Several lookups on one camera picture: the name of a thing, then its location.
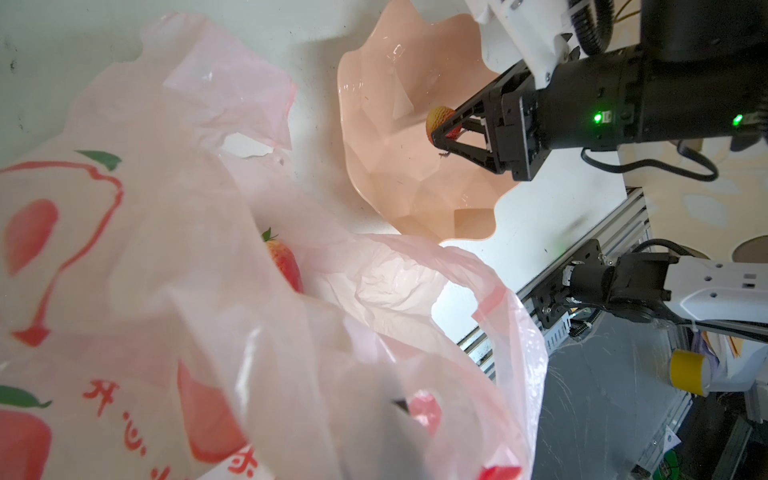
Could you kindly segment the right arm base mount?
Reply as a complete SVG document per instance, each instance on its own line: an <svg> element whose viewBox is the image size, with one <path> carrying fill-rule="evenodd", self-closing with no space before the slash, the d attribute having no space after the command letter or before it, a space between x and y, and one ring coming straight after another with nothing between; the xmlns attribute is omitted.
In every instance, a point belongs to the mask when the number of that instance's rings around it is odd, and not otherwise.
<svg viewBox="0 0 768 480"><path fill-rule="evenodd" d="M603 264L601 246L597 239L589 239L570 253L566 253L543 274L543 278L534 282L528 294L532 302L532 317L541 324L544 332L552 329L566 312L576 305L571 300L568 267L578 265L599 266Z"/></svg>

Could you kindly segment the small red cherry fruit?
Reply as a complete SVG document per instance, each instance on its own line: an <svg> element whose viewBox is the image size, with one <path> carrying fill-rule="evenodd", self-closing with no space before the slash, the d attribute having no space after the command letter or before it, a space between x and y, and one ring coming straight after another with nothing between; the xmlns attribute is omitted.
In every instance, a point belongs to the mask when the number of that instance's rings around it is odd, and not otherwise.
<svg viewBox="0 0 768 480"><path fill-rule="evenodd" d="M443 126L455 113L456 111L454 109L446 106L434 107L429 111L426 118L425 129L426 129L427 139L429 140L432 146L434 146L434 140L433 140L434 132L439 127ZM463 127L461 125L458 125L447 134L447 138L450 140L456 141L460 138L460 136L463 133L464 133Z"/></svg>

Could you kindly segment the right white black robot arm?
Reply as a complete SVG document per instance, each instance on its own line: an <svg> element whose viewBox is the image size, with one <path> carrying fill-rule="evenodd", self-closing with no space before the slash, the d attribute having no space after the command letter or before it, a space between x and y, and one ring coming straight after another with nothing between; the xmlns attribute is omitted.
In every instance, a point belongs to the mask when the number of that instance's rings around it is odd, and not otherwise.
<svg viewBox="0 0 768 480"><path fill-rule="evenodd" d="M524 1L472 1L496 19L521 60L447 116L431 143L497 175L530 181L548 155L576 148L600 171L656 168L699 182L719 176L696 139L736 150L767 137L767 5L763 1L645 1L640 39L611 50L610 1L557 6L571 32L550 33ZM765 342L767 269L693 257L651 239L613 264L573 256L535 291L543 323L589 308L638 323L664 320Z"/></svg>

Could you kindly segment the pink plastic bag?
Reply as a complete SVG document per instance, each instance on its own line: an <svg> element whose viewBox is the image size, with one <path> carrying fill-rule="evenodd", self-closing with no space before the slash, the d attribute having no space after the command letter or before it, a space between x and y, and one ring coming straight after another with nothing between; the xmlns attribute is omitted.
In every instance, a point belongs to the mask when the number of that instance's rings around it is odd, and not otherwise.
<svg viewBox="0 0 768 480"><path fill-rule="evenodd" d="M2 477L529 478L548 354L515 293L306 196L295 84L225 29L141 39L1 171Z"/></svg>

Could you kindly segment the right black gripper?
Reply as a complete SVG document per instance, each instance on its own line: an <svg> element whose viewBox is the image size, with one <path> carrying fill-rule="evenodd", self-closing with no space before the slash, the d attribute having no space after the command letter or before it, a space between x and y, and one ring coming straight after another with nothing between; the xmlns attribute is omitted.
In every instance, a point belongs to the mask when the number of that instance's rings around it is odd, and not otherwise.
<svg viewBox="0 0 768 480"><path fill-rule="evenodd" d="M670 141L714 181L691 148L727 137L735 151L767 138L767 5L763 1L644 1L636 44L610 49L611 1L487 1L521 60L433 134L434 146L495 175L534 178L550 152L598 152ZM484 135L481 148L447 138Z"/></svg>

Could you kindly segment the red strawberry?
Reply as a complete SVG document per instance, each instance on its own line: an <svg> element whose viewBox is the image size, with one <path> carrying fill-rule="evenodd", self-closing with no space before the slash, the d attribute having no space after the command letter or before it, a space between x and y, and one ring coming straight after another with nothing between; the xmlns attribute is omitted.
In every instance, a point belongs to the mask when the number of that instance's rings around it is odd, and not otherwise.
<svg viewBox="0 0 768 480"><path fill-rule="evenodd" d="M273 263L282 273L285 280L291 285L294 291L304 292L301 272L293 252L283 244L272 229L268 228L262 233L262 240L272 258Z"/></svg>

